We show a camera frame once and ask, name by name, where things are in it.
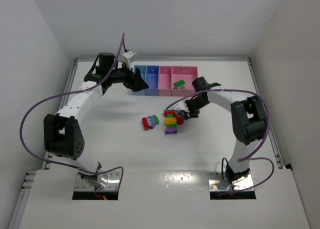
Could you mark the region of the red oval lego brick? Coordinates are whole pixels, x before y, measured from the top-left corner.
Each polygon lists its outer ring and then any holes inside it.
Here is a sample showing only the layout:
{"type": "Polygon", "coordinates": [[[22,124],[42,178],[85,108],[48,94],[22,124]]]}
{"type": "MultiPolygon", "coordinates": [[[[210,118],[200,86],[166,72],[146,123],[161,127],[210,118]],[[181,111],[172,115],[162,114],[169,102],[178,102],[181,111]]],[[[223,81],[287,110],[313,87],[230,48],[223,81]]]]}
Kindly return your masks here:
{"type": "Polygon", "coordinates": [[[176,123],[178,125],[183,125],[184,121],[182,121],[177,114],[174,114],[174,118],[176,119],[176,123]]]}

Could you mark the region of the green studded lego plate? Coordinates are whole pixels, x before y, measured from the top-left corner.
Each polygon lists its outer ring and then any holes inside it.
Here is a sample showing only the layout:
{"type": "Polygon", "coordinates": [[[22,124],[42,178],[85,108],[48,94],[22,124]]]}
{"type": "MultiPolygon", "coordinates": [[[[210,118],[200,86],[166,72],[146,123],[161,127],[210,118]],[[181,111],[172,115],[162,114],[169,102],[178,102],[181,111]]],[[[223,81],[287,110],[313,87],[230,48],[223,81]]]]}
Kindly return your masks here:
{"type": "Polygon", "coordinates": [[[173,87],[174,88],[184,87],[185,84],[186,84],[186,82],[183,79],[181,79],[181,80],[174,82],[173,87]]]}

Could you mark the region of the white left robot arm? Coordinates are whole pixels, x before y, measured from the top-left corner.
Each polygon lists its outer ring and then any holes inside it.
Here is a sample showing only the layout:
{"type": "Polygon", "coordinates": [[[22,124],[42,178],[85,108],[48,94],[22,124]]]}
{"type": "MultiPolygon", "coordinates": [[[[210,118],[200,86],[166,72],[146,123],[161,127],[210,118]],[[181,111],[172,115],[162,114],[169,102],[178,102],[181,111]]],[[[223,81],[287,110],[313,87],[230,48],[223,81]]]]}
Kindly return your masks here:
{"type": "Polygon", "coordinates": [[[91,176],[100,171],[100,163],[85,151],[80,125],[90,108],[113,84],[123,84],[133,92],[149,87],[141,71],[132,68],[136,59],[135,52],[126,51],[122,54],[122,65],[118,67],[114,54],[101,52],[97,56],[79,92],[58,112],[45,116],[44,148],[47,152],[64,158],[83,175],[91,176]]]}

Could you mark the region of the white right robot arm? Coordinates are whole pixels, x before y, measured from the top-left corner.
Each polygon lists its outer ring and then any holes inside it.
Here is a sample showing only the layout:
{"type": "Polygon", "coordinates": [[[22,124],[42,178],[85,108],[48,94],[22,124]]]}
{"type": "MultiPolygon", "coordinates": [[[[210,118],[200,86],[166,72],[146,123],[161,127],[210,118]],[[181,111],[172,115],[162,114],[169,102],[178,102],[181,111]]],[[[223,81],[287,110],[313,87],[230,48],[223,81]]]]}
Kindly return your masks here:
{"type": "Polygon", "coordinates": [[[269,129],[263,101],[256,94],[244,97],[234,91],[224,90],[221,84],[208,83],[203,76],[195,79],[192,86],[197,94],[181,103],[185,118],[197,118],[200,109],[210,103],[230,112],[236,142],[226,164],[225,181],[231,184],[246,177],[250,172],[250,159],[261,148],[269,129]]]}

